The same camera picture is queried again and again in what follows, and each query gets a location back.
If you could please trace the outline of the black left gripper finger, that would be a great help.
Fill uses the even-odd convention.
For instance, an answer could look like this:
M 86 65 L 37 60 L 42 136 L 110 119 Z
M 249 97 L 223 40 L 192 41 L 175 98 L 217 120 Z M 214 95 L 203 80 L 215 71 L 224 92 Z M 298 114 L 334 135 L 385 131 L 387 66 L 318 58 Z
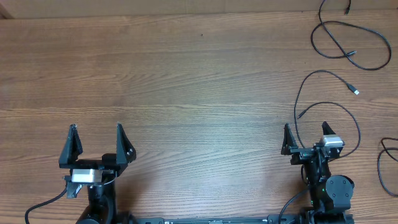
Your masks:
M 77 125 L 71 124 L 68 136 L 58 160 L 60 165 L 70 165 L 78 160 L 78 156 L 83 153 L 83 147 L 78 135 Z
M 116 127 L 116 163 L 129 164 L 136 159 L 136 150 L 124 132 L 121 123 Z

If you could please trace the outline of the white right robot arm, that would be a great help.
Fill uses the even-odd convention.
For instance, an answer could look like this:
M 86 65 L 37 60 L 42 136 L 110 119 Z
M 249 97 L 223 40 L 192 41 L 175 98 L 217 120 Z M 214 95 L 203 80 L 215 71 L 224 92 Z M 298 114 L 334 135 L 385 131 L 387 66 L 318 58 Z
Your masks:
M 299 148 L 289 124 L 284 126 L 281 154 L 290 156 L 292 165 L 301 165 L 307 188 L 292 197 L 282 208 L 278 223 L 353 223 L 346 211 L 351 208 L 354 182 L 345 175 L 332 175 L 328 163 L 338 159 L 345 142 L 328 125 L 322 123 L 323 136 L 310 148 Z M 287 207 L 298 197 L 309 193 L 311 207 L 298 215 L 284 215 Z

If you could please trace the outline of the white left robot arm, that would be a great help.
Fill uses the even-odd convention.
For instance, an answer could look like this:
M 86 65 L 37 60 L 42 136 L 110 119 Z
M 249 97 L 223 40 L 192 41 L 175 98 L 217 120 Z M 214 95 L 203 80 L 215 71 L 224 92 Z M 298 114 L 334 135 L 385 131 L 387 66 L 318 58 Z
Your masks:
M 116 152 L 103 154 L 101 159 L 79 159 L 83 147 L 77 125 L 71 124 L 66 143 L 59 157 L 61 169 L 68 169 L 64 177 L 67 198 L 76 198 L 87 187 L 88 206 L 77 223 L 134 223 L 130 212 L 119 212 L 116 202 L 116 179 L 136 159 L 136 150 L 123 126 L 116 126 Z

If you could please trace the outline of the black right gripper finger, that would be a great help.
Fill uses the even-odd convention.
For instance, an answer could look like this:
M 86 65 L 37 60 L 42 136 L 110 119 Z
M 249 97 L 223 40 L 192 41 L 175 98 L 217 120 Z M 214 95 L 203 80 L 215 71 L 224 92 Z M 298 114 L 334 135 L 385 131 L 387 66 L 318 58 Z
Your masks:
M 324 121 L 322 123 L 322 130 L 323 130 L 323 135 L 336 135 L 336 133 L 334 132 L 334 130 L 332 130 L 332 128 L 329 126 L 329 124 Z
M 294 135 L 292 134 L 289 123 L 286 123 L 284 126 L 284 140 L 280 153 L 282 155 L 288 156 L 297 153 L 298 149 L 299 147 L 295 141 Z

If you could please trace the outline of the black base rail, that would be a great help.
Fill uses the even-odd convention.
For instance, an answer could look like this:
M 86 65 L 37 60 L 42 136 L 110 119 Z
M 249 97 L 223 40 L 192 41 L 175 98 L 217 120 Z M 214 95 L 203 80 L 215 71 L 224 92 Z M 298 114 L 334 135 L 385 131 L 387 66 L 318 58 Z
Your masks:
M 131 214 L 120 215 L 113 218 L 111 223 L 129 224 L 299 224 L 299 223 L 320 223 L 320 224 L 355 224 L 353 216 L 347 215 L 345 218 L 322 218 L 318 216 L 314 221 L 309 222 L 300 220 L 298 215 L 268 215 L 267 217 L 251 218 L 187 218 L 187 219 L 164 219 L 164 218 L 135 218 Z

